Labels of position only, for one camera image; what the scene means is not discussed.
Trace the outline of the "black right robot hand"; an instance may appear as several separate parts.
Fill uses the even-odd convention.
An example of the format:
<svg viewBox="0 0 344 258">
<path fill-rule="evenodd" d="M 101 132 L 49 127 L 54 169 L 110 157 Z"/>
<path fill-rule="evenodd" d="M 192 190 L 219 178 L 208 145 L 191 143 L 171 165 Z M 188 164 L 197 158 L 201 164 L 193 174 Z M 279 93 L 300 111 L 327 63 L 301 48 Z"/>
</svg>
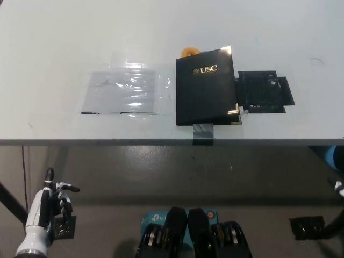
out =
<svg viewBox="0 0 344 258">
<path fill-rule="evenodd" d="M 344 199 L 344 186 L 343 183 L 340 180 L 337 180 L 334 177 L 329 177 L 328 182 L 331 186 L 331 188 L 335 191 L 335 193 L 340 196 L 342 199 Z"/>
</svg>

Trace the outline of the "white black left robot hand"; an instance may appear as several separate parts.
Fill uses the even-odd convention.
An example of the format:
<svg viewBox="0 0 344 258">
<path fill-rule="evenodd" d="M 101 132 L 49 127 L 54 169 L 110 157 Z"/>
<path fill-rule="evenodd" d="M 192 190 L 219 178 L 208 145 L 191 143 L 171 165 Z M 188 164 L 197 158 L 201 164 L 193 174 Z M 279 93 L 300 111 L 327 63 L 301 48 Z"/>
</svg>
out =
<svg viewBox="0 0 344 258">
<path fill-rule="evenodd" d="M 75 231 L 76 217 L 67 191 L 80 192 L 80 188 L 65 182 L 54 181 L 54 169 L 46 171 L 44 187 L 35 195 L 26 225 L 38 226 L 48 233 L 60 235 Z"/>
</svg>

